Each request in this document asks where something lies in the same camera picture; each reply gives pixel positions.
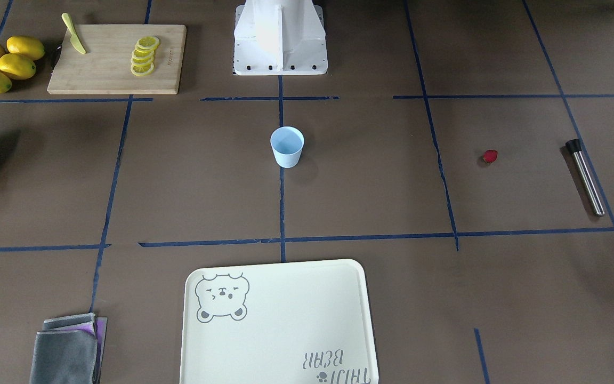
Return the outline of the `light blue plastic cup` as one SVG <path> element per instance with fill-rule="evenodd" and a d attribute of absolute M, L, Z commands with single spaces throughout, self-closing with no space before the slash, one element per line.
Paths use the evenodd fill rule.
<path fill-rule="evenodd" d="M 285 169 L 295 167 L 304 148 L 304 135 L 295 127 L 281 126 L 270 137 L 271 150 L 276 163 Z"/>

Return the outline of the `cream bear serving tray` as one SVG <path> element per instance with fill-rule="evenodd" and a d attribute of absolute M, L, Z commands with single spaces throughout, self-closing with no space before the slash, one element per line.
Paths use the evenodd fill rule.
<path fill-rule="evenodd" d="M 355 260 L 200 268 L 184 287 L 180 383 L 378 383 Z"/>

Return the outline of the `red strawberry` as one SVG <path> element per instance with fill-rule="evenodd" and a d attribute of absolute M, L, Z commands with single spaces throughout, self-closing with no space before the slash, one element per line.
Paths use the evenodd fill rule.
<path fill-rule="evenodd" d="M 483 154 L 482 154 L 482 160 L 487 163 L 487 164 L 492 164 L 494 163 L 496 160 L 498 160 L 498 151 L 497 150 L 486 150 Z"/>

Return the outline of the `lemon slice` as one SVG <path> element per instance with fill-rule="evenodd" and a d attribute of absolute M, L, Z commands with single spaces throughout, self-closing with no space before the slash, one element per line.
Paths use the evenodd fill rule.
<path fill-rule="evenodd" d="M 155 54 L 154 50 L 134 49 L 134 51 L 132 51 L 131 58 L 137 61 L 144 61 L 149 58 L 153 58 L 154 54 Z"/>
<path fill-rule="evenodd" d="M 130 58 L 130 63 L 134 67 L 144 67 L 150 66 L 154 61 L 154 56 L 149 56 L 148 58 Z"/>
<path fill-rule="evenodd" d="M 134 76 L 147 76 L 153 73 L 155 70 L 155 64 L 153 62 L 144 65 L 131 65 L 130 72 Z"/>
<path fill-rule="evenodd" d="M 160 46 L 157 36 L 143 36 L 135 44 L 135 49 L 143 52 L 155 51 Z"/>

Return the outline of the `bamboo cutting board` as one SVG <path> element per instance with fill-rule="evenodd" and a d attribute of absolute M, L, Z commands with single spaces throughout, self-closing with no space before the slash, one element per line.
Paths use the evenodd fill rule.
<path fill-rule="evenodd" d="M 48 85 L 49 94 L 177 94 L 186 40 L 185 25 L 76 25 L 86 53 L 71 45 L 66 32 L 58 63 Z M 132 51 L 144 36 L 156 36 L 153 73 L 136 76 L 130 71 Z"/>

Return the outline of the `purple folded cloth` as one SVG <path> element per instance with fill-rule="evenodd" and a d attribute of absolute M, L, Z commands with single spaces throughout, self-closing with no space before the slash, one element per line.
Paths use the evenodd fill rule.
<path fill-rule="evenodd" d="M 108 320 L 107 317 L 97 317 L 92 323 L 85 322 L 79 325 L 80 330 L 95 335 L 97 340 L 96 360 L 95 367 L 93 368 L 93 383 L 100 383 Z"/>

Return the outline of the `steel muddler black tip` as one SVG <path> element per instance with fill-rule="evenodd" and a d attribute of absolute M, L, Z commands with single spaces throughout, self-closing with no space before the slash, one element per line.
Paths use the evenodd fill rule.
<path fill-rule="evenodd" d="M 580 141 L 580 139 L 569 140 L 565 143 L 565 147 L 572 156 L 573 163 L 575 163 L 593 214 L 597 217 L 605 216 L 606 211 L 602 204 L 600 194 L 595 187 L 594 178 L 583 151 L 582 141 Z"/>

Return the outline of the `yellow-green plastic knife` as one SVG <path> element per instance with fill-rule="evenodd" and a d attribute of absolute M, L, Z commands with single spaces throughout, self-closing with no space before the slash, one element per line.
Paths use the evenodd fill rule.
<path fill-rule="evenodd" d="M 71 46 L 73 46 L 73 48 L 80 54 L 86 54 L 86 48 L 83 46 L 83 43 L 80 40 L 80 37 L 78 35 L 78 32 L 76 30 L 75 27 L 75 23 L 73 22 L 73 19 L 71 18 L 71 15 L 68 14 L 67 12 L 64 12 L 61 15 L 61 19 L 63 20 L 63 23 L 66 25 L 66 29 L 68 30 L 68 32 L 70 33 L 70 44 Z"/>

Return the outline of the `grey folded cloth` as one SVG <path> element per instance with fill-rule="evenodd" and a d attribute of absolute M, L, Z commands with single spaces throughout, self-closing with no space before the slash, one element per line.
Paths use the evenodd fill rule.
<path fill-rule="evenodd" d="M 36 334 L 30 383 L 95 383 L 98 357 L 96 315 L 46 319 Z"/>

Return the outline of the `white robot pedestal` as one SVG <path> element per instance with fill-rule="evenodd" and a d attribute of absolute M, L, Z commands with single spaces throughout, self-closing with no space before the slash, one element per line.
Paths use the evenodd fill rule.
<path fill-rule="evenodd" d="M 326 29 L 321 6 L 312 1 L 246 1 L 236 7 L 235 16 L 234 75 L 327 73 Z"/>

